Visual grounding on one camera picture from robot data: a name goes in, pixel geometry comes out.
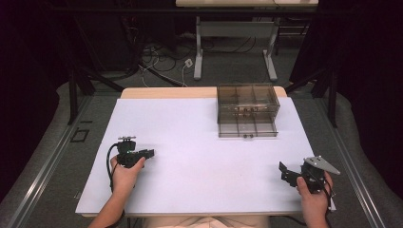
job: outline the wooden table edge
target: wooden table edge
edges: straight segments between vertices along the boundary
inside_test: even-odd
[[[285,89],[274,86],[278,97],[287,97]],[[129,87],[122,92],[121,99],[164,99],[164,98],[216,98],[217,88],[209,87]]]

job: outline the white desk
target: white desk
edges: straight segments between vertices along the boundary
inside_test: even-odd
[[[318,0],[176,0],[177,7],[187,8],[297,8],[314,10]],[[278,77],[273,65],[272,51],[277,38],[279,18],[273,22],[203,22],[196,18],[196,61],[194,79],[202,77],[202,37],[259,37],[269,38],[263,58],[269,78],[275,82]]]
[[[136,149],[155,149],[155,157],[138,177],[128,216],[300,213],[299,194],[280,179],[278,162],[298,171],[313,151],[290,98],[278,96],[277,137],[221,139],[215,87],[127,90],[116,103],[76,213],[92,217],[101,210],[110,197],[107,150],[118,137],[133,135]],[[283,91],[276,87],[277,94]]]

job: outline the white tabletop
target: white tabletop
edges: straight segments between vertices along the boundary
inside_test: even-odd
[[[318,0],[176,0],[177,7],[311,7]]]
[[[218,137],[215,98],[119,99],[76,213],[101,210],[110,197],[107,150],[133,135],[136,150],[155,149],[155,157],[138,177],[129,216],[300,213],[297,190],[280,179],[278,162],[300,171],[313,151],[292,100],[278,99],[278,136],[253,140]]]

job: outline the person's lap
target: person's lap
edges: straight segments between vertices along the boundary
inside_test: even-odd
[[[231,217],[155,217],[145,218],[144,228],[267,228],[266,216],[231,216]]]

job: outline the table leg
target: table leg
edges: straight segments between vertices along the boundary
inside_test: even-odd
[[[270,78],[270,81],[272,81],[272,82],[275,82],[278,79],[276,70],[275,70],[275,66],[273,65],[273,60],[272,60],[272,53],[273,53],[276,38],[278,35],[278,26],[279,26],[279,18],[276,18],[275,23],[272,26],[269,46],[267,49],[265,49],[263,51],[264,62],[266,63],[267,71],[269,73],[269,78]]]
[[[194,79],[199,80],[202,77],[202,36],[201,36],[201,18],[196,17],[196,61],[195,61]]]

